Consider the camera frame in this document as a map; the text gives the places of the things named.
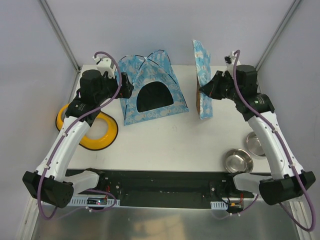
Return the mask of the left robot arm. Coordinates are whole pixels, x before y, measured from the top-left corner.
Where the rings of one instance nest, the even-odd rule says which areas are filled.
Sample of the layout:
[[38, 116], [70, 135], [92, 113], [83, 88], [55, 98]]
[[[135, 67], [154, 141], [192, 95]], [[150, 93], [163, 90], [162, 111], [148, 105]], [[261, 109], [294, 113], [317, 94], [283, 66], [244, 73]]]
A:
[[30, 195], [44, 202], [64, 208], [75, 194], [90, 190], [99, 195], [105, 191], [105, 173], [94, 168], [67, 177], [66, 171], [75, 150], [101, 112], [101, 105], [114, 99], [131, 97], [134, 86], [126, 72], [121, 81], [109, 78], [96, 69], [83, 72], [75, 98], [64, 110], [65, 117], [49, 153], [35, 171], [26, 171], [22, 181]]

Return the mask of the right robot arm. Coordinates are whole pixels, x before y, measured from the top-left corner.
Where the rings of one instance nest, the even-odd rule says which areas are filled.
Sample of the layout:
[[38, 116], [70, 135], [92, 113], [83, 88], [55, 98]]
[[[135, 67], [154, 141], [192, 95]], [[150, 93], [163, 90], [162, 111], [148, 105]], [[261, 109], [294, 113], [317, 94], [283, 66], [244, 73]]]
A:
[[238, 65], [236, 78], [229, 71], [216, 71], [199, 91], [214, 100], [229, 99], [235, 103], [256, 134], [267, 158], [271, 177], [235, 173], [225, 184], [225, 192], [237, 197], [242, 191], [257, 193], [270, 206], [303, 195], [316, 181], [312, 171], [305, 171], [294, 157], [280, 130], [270, 98], [258, 92], [258, 73], [251, 65]]

